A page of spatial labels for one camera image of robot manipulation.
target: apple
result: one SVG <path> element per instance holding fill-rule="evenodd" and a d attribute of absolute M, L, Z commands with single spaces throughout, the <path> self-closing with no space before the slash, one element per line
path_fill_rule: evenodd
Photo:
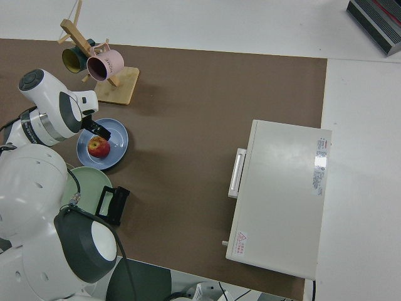
<path fill-rule="evenodd" d="M 88 142 L 89 155 L 96 158 L 104 158 L 110 152 L 110 143 L 104 138 L 94 136 Z"/>

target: blue plate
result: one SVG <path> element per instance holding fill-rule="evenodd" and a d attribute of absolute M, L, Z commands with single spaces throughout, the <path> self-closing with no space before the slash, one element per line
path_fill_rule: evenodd
<path fill-rule="evenodd" d="M 89 155 L 88 142 L 96 135 L 87 130 L 84 130 L 78 138 L 76 154 L 83 165 L 103 170 L 114 166 L 124 156 L 128 147 L 128 133 L 121 122 L 115 119 L 105 118 L 96 120 L 96 122 L 111 133 L 108 140 L 110 143 L 109 154 L 104 158 Z"/>

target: wooden dowel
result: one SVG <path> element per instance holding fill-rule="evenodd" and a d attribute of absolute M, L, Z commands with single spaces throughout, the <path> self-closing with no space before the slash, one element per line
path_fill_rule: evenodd
<path fill-rule="evenodd" d="M 80 17 L 81 7 L 82 7 L 82 0 L 79 0 L 78 7 L 76 8 L 75 17 L 74 17 L 74 25 L 75 26 L 78 23 L 78 18 Z"/>
<path fill-rule="evenodd" d="M 66 34 L 64 37 L 62 37 L 60 40 L 57 41 L 57 43 L 62 44 L 65 42 L 70 37 L 69 34 Z"/>
<path fill-rule="evenodd" d="M 90 74 L 88 74 L 86 77 L 82 78 L 82 82 L 86 83 L 89 78 L 90 78 Z"/>

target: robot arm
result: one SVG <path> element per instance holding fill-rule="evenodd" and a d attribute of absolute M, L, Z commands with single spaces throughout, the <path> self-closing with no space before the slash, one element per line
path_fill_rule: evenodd
<path fill-rule="evenodd" d="M 91 119 L 98 111 L 94 91 L 72 92 L 52 74 L 42 69 L 25 74 L 19 91 L 36 106 L 23 112 L 6 127 L 6 143 L 17 147 L 33 143 L 55 145 L 88 129 L 106 140 L 110 133 Z"/>
<path fill-rule="evenodd" d="M 117 247 L 103 224 L 60 210 L 67 170 L 48 146 L 81 128 L 110 133 L 91 121 L 94 91 L 69 91 L 44 70 L 23 76 L 19 90 L 36 106 L 5 127 L 0 146 L 0 238 L 12 245 L 0 253 L 0 299 L 74 300 L 112 269 Z"/>

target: label sticker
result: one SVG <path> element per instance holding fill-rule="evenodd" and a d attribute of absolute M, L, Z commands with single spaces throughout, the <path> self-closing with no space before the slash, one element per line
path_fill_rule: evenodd
<path fill-rule="evenodd" d="M 243 231 L 237 231 L 236 243 L 234 245 L 234 254 L 237 256 L 244 256 L 246 241 L 248 239 L 248 234 Z"/>
<path fill-rule="evenodd" d="M 327 139 L 324 137 L 317 141 L 316 155 L 315 155 L 315 168 L 313 171 L 312 180 L 312 194 L 321 196 L 324 191 L 324 178 L 327 167 Z"/>

